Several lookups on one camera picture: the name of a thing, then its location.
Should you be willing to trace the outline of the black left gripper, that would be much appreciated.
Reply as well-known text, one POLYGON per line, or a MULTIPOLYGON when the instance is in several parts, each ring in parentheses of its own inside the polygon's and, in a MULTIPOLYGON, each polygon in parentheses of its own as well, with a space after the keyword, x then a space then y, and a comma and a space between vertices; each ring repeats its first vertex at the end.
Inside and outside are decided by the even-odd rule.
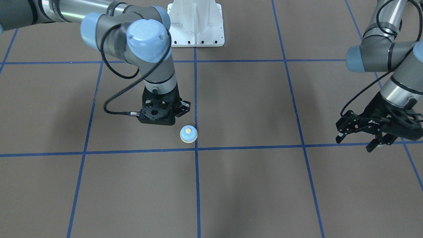
POLYGON ((392 145, 398 137, 408 140, 418 140, 422 137, 423 130, 413 110, 406 110, 389 103, 381 93, 377 93, 363 113, 355 114, 348 110, 336 122, 338 135, 336 143, 341 143, 347 135, 360 131, 374 135, 366 146, 367 152, 372 152, 376 147, 392 145))

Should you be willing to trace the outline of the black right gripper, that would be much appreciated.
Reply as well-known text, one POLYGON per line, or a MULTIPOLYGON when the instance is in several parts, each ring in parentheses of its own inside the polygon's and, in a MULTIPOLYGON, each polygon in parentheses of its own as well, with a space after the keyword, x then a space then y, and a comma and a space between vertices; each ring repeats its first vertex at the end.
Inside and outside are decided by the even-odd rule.
POLYGON ((163 109, 169 111, 175 117, 181 117, 189 113, 190 107, 190 101, 180 98, 178 85, 166 94, 159 94, 156 89, 149 91, 146 87, 144 88, 142 109, 163 109))

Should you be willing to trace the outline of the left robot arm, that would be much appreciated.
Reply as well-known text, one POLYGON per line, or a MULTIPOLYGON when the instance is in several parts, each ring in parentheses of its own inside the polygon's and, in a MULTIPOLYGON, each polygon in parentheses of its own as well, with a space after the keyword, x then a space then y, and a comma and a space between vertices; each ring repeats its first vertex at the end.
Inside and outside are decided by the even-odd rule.
POLYGON ((341 143, 349 134, 364 132, 375 138, 366 146, 372 152, 397 138, 422 138, 422 114, 413 107, 422 99, 422 1, 379 0, 361 44, 348 49, 346 66, 351 72, 383 72, 390 75, 363 113, 343 108, 336 122, 341 143), (408 4, 417 9, 419 32, 411 42, 397 42, 408 4))

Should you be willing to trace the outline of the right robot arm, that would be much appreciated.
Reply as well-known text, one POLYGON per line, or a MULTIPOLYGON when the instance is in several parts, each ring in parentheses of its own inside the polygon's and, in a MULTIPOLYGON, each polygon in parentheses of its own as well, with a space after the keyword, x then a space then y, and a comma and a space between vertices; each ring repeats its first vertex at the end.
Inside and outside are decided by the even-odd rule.
POLYGON ((104 103, 112 115, 136 116, 141 122, 173 124, 190 110, 179 96, 171 52, 170 17, 160 6, 139 7, 112 0, 2 0, 1 32, 36 24, 80 24, 83 41, 98 50, 118 77, 133 79, 104 103), (139 112, 112 111, 108 105, 144 82, 139 112))

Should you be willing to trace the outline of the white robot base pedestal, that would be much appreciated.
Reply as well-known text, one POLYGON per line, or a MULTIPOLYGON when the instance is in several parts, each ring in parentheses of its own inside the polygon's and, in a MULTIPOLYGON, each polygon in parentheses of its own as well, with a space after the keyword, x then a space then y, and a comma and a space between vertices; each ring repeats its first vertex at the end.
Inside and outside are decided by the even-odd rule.
POLYGON ((167 5, 172 47, 225 45, 222 6, 215 0, 174 0, 167 5))

